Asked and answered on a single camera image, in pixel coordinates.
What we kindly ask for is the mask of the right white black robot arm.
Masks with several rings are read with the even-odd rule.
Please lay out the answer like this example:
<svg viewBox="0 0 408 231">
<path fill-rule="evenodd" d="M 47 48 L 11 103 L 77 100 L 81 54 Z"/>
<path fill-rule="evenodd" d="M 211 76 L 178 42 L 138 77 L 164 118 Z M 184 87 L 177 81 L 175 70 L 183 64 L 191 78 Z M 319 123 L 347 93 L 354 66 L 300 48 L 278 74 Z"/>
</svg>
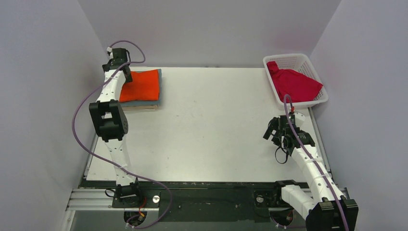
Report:
<svg viewBox="0 0 408 231">
<path fill-rule="evenodd" d="M 300 186 L 284 183 L 272 193 L 274 204 L 289 204 L 305 220 L 308 231 L 355 230 L 358 216 L 356 201 L 348 199 L 336 186 L 325 169 L 314 140 L 296 126 L 295 115 L 289 113 L 272 118 L 263 138 L 271 139 L 297 163 L 311 191 L 308 196 Z"/>
</svg>

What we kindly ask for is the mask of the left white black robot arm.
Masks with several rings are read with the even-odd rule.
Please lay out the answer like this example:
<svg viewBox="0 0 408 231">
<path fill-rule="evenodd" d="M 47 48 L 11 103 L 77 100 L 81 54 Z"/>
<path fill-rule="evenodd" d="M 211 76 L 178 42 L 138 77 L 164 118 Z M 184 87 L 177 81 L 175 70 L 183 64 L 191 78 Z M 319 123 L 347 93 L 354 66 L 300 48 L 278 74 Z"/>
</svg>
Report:
<svg viewBox="0 0 408 231">
<path fill-rule="evenodd" d="M 133 167 L 126 145 L 129 125 L 119 102 L 123 85 L 132 81 L 129 51 L 109 47 L 107 53 L 109 61 L 102 66 L 104 85 L 96 102 L 89 104 L 89 112 L 96 134 L 103 140 L 114 163 L 116 187 L 113 206 L 138 207 L 144 195 L 138 178 L 130 174 Z"/>
</svg>

